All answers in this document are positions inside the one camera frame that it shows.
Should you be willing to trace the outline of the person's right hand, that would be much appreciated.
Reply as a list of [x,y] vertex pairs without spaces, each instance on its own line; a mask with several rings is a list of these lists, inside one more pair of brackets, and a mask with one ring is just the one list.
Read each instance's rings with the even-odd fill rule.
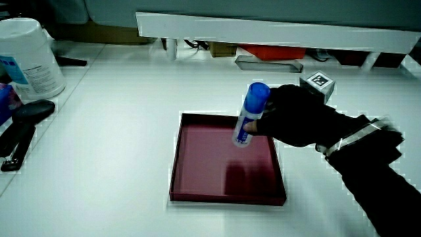
[[335,82],[319,70],[299,79],[299,84],[271,88],[263,82],[249,86],[238,119],[237,142],[252,136],[269,136],[294,147],[315,144],[323,123],[332,118],[326,105]]

